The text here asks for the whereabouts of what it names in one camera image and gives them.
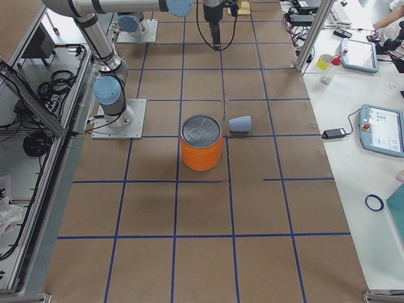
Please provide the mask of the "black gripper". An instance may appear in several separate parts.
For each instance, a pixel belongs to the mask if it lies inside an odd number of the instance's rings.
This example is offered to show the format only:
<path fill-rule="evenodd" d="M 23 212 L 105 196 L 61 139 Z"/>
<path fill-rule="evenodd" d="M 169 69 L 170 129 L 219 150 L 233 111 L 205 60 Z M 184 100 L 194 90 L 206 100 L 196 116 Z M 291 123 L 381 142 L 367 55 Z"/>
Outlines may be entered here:
<path fill-rule="evenodd" d="M 220 50 L 220 26 L 218 22 L 223 18 L 223 8 L 222 0 L 203 0 L 204 18 L 210 22 L 209 27 L 214 50 Z"/>

